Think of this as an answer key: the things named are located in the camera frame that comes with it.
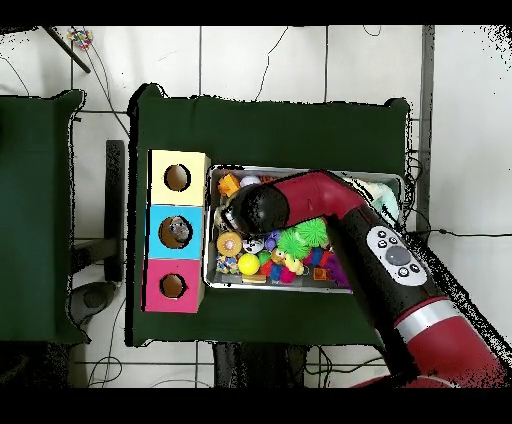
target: yellow box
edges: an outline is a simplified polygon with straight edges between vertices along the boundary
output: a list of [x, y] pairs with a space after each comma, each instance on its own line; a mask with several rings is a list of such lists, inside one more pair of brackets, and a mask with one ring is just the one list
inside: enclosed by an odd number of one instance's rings
[[[170, 150], [151, 150], [149, 154], [151, 155], [151, 204], [204, 206], [206, 172], [210, 166], [210, 159], [206, 154]], [[176, 185], [177, 180], [173, 178], [182, 181], [185, 174], [187, 184], [181, 190], [176, 190], [177, 187], [182, 186]]]

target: pink box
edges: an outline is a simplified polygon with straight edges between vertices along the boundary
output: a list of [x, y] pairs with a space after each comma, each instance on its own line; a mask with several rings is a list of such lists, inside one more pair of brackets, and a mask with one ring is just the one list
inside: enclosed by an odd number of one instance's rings
[[[146, 307], [141, 305], [143, 311], [197, 313], [204, 294], [200, 260], [148, 259], [145, 272]], [[177, 299], [166, 297], [160, 290], [160, 280], [167, 274], [177, 274], [185, 280], [186, 289]]]

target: stacked boxes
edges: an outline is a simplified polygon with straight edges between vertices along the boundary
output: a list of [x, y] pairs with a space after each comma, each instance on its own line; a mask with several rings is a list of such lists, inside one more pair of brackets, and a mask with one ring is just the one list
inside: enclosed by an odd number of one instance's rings
[[141, 296], [145, 312], [196, 313], [199, 308], [209, 166], [204, 153], [148, 152], [149, 220], [146, 216]]

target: blue box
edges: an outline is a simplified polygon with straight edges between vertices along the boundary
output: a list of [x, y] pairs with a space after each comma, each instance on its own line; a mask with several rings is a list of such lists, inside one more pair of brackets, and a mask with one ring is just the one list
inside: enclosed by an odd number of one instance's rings
[[[158, 237], [160, 224], [168, 217], [181, 216], [192, 226], [192, 238], [183, 248], [166, 247]], [[197, 206], [151, 205], [149, 208], [149, 259], [201, 259], [203, 208]]]

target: white button panel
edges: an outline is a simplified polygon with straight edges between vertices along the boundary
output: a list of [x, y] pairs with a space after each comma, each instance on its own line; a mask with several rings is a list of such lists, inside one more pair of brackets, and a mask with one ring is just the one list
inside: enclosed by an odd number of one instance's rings
[[[390, 228], [377, 226], [373, 227], [366, 236], [366, 243], [370, 250], [379, 259], [382, 266], [389, 275], [398, 284], [404, 286], [421, 286], [427, 281], [425, 268], [416, 260], [411, 251], [402, 242], [399, 235]], [[386, 252], [393, 248], [394, 251], [400, 251], [397, 247], [402, 247], [410, 255], [410, 261], [404, 265], [392, 265], [386, 259]]]

